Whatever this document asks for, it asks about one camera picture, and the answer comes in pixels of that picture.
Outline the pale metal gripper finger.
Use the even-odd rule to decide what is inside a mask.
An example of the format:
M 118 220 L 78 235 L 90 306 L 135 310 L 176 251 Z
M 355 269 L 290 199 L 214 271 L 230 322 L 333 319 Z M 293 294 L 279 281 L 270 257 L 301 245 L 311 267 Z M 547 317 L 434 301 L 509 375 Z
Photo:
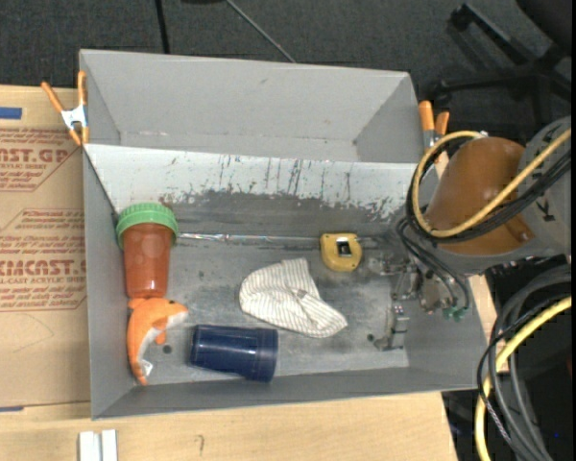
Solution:
M 410 318 L 401 304 L 391 304 L 387 309 L 386 318 L 384 334 L 376 338 L 373 344 L 381 352 L 402 350 Z
M 409 258 L 380 254 L 368 257 L 368 270 L 379 277 L 392 277 L 412 274 L 416 266 Z

